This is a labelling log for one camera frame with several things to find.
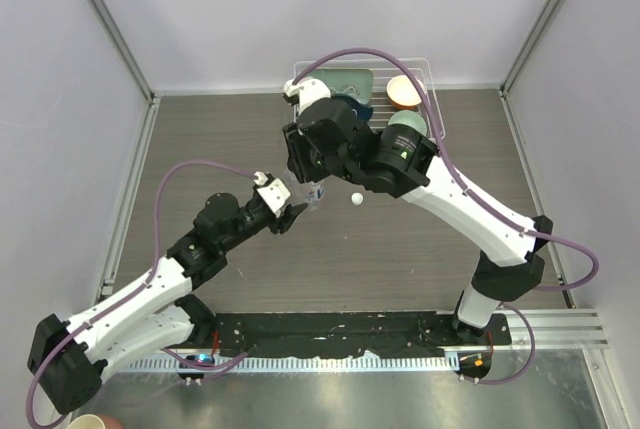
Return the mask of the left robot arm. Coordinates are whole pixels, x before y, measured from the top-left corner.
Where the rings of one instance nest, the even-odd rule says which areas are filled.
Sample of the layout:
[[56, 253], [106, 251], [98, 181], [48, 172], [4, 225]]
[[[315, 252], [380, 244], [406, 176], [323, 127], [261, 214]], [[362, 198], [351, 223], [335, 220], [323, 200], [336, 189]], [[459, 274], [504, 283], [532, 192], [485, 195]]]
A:
[[263, 230], [286, 233], [306, 204], [289, 192], [255, 188], [240, 204], [229, 193], [211, 196], [182, 236], [138, 279], [67, 319], [50, 314], [35, 328], [27, 360], [28, 395], [41, 388], [56, 412], [69, 414], [107, 380], [149, 352], [187, 343], [205, 346], [215, 317], [194, 294], [227, 265], [228, 253]]

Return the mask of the labelled clear plastic bottle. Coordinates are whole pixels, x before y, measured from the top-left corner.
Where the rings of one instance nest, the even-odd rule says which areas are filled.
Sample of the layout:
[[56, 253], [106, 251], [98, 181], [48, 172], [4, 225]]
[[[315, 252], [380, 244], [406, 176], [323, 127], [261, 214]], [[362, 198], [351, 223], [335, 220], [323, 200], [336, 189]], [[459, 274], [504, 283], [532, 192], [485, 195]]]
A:
[[318, 210], [325, 199], [325, 186], [323, 181], [310, 182], [306, 185], [305, 202], [310, 211]]

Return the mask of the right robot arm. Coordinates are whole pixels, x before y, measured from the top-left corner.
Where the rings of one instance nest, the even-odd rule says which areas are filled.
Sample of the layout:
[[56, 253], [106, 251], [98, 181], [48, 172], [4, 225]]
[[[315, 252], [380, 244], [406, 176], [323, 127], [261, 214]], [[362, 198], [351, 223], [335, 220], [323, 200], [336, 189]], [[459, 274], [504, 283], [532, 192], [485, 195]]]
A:
[[299, 183], [334, 176], [401, 199], [439, 217], [479, 248], [476, 270], [451, 320], [460, 342], [477, 342], [500, 303], [512, 302], [540, 284], [545, 262], [538, 252], [552, 221], [513, 212], [486, 193], [480, 196], [489, 209], [482, 208], [471, 197], [479, 187], [453, 178], [416, 112], [399, 111], [385, 129], [375, 132], [347, 100], [322, 98], [282, 132], [287, 167]]

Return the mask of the white bottle cap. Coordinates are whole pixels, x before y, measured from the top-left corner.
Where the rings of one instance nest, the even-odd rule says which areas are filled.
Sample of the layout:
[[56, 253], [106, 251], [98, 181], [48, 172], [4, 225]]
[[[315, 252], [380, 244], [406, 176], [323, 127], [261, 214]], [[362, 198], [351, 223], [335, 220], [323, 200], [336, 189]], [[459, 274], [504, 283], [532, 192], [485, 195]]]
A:
[[356, 206], [361, 205], [363, 203], [363, 200], [364, 197], [361, 193], [356, 192], [351, 195], [351, 202]]

